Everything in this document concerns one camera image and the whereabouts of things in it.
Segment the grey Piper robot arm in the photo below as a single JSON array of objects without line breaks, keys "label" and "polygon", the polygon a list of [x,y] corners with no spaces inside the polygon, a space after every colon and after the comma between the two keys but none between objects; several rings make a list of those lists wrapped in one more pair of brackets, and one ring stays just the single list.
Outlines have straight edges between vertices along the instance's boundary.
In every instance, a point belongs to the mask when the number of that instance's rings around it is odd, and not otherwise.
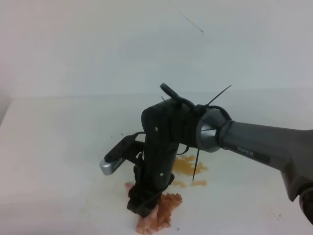
[{"label": "grey Piper robot arm", "polygon": [[178,146],[205,152],[225,149],[281,172],[288,198],[299,199],[313,219],[313,132],[233,121],[219,106],[189,108],[173,100],[145,109],[143,167],[136,167],[128,210],[146,217],[173,181]]}]

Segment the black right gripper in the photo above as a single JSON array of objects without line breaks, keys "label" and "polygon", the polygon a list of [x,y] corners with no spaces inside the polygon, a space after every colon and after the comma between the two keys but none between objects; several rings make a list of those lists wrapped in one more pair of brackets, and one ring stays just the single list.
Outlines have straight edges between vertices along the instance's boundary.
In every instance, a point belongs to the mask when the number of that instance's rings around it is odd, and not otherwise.
[{"label": "black right gripper", "polygon": [[170,173],[169,180],[161,189],[153,186],[153,183],[147,183],[144,179],[144,152],[135,157],[134,179],[135,185],[128,192],[129,201],[127,209],[141,217],[146,217],[158,204],[162,193],[171,185],[174,180],[173,173]]}]

